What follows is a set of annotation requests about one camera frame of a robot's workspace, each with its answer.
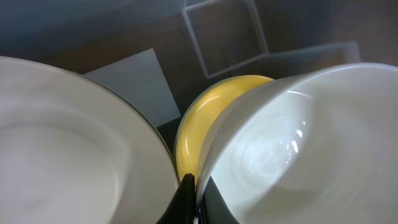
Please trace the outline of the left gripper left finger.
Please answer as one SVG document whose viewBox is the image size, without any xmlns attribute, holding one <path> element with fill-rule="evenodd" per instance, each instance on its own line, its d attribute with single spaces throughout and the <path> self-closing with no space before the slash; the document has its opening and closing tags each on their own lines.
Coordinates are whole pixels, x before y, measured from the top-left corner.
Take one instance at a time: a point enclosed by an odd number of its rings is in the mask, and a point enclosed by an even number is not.
<svg viewBox="0 0 398 224">
<path fill-rule="evenodd" d="M 185 174 L 157 224 L 192 224 L 195 215 L 195 202 L 195 176 Z"/>
</svg>

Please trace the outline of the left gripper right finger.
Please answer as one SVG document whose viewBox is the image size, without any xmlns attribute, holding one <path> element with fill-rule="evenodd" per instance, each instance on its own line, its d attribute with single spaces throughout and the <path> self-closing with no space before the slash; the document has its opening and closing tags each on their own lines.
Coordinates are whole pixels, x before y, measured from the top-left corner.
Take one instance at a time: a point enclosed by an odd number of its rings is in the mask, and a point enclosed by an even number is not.
<svg viewBox="0 0 398 224">
<path fill-rule="evenodd" d="M 233 217 L 220 191 L 210 177 L 204 191 L 199 209 L 201 224 L 239 224 Z"/>
</svg>

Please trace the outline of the yellow small bowl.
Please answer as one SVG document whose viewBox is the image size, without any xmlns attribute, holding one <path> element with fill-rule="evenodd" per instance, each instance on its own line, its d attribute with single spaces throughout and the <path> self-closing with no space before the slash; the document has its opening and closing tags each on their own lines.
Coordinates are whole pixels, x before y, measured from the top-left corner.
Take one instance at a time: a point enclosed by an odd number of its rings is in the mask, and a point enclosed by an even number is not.
<svg viewBox="0 0 398 224">
<path fill-rule="evenodd" d="M 184 175 L 198 175 L 201 146 L 219 114 L 243 93 L 271 81 L 272 78 L 261 75 L 236 76 L 212 89 L 194 104 L 178 140 L 178 166 Z"/>
</svg>

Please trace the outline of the white small bowl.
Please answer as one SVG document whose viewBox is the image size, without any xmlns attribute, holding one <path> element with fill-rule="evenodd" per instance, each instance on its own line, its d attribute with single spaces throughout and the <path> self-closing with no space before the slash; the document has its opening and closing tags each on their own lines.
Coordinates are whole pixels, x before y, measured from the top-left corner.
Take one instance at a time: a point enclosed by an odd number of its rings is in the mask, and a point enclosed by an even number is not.
<svg viewBox="0 0 398 224">
<path fill-rule="evenodd" d="M 236 98 L 206 134 L 211 177 L 239 223 L 396 223 L 397 68 L 354 63 Z"/>
</svg>

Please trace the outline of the beige bowl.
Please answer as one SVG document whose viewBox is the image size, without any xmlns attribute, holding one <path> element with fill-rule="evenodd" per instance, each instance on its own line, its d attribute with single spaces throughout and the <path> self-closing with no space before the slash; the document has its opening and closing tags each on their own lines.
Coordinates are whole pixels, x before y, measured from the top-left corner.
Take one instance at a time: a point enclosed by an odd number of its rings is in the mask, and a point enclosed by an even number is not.
<svg viewBox="0 0 398 224">
<path fill-rule="evenodd" d="M 2 223 L 155 223 L 177 186 L 131 105 L 76 73 L 1 58 Z"/>
</svg>

